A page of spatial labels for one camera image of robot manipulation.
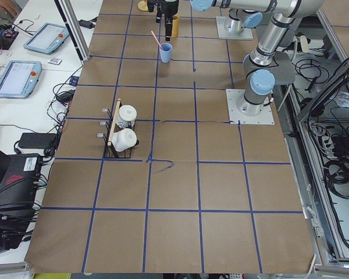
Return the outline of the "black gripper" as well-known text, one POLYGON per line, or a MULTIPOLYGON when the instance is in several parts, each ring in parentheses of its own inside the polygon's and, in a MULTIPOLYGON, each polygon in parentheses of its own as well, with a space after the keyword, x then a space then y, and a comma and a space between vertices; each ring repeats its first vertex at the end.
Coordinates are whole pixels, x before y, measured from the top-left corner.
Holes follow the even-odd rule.
POLYGON ((158 0, 155 1, 157 6, 156 23, 161 22, 162 15, 165 16, 165 41, 170 41, 172 37, 173 16, 177 14, 179 0, 158 0))

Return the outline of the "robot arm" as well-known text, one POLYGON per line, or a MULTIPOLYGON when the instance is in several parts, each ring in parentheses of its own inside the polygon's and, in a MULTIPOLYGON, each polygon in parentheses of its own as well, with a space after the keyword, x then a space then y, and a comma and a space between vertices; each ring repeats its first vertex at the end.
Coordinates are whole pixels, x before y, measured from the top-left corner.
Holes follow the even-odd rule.
MULTIPOLYGON (((153 12, 154 7, 157 7, 156 22, 160 23, 161 18, 165 19, 165 40, 170 41, 179 1, 147 1, 147 7, 149 12, 153 12)), ((226 1, 222 2, 220 7, 228 8, 229 14, 227 17, 218 16, 216 18, 218 37, 220 39, 252 40, 252 29, 261 22, 263 14, 254 10, 231 8, 226 1)))
POLYGON ((254 117, 261 113, 266 97, 276 84, 269 66, 277 47, 294 19, 315 13, 323 1, 191 1, 190 3, 193 9, 202 12, 211 7, 220 7, 272 14, 256 50, 248 54, 243 61, 247 88, 238 98, 236 106, 243 115, 254 117))

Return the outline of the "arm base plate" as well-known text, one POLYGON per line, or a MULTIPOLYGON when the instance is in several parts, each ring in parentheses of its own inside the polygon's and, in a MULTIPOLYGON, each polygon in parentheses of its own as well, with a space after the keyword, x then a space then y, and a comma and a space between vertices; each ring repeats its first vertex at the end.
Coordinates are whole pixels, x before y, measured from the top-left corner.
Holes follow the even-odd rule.
POLYGON ((217 16, 216 26, 218 38, 224 40, 252 40, 250 28, 245 28, 241 21, 229 17, 217 16))
POLYGON ((260 105, 252 105, 244 98, 245 90, 226 89, 226 100, 231 124, 274 125, 268 98, 260 105))

